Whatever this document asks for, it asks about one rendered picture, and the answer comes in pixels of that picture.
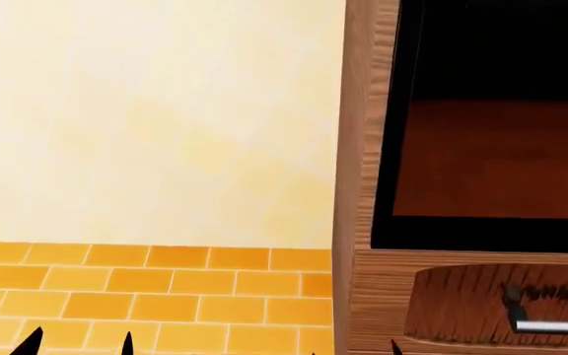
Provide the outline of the wooden drawer front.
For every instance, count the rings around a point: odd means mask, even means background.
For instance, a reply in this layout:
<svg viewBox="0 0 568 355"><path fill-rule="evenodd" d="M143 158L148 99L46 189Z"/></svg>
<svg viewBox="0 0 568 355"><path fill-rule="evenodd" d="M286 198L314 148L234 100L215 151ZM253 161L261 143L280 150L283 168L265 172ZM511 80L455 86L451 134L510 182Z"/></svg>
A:
<svg viewBox="0 0 568 355"><path fill-rule="evenodd" d="M420 354L568 353L568 335L515 333L506 295L531 320L568 321L568 254L362 250L349 345Z"/></svg>

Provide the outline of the wooden kitchen cabinet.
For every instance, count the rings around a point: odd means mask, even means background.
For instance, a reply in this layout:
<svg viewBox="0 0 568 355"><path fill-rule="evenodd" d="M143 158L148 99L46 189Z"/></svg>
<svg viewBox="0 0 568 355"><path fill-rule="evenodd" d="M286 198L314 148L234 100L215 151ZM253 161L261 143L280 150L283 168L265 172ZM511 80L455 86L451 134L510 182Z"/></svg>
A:
<svg viewBox="0 0 568 355"><path fill-rule="evenodd" d="M332 234L335 355L391 355L349 345L358 253L371 248L400 0L346 0Z"/></svg>

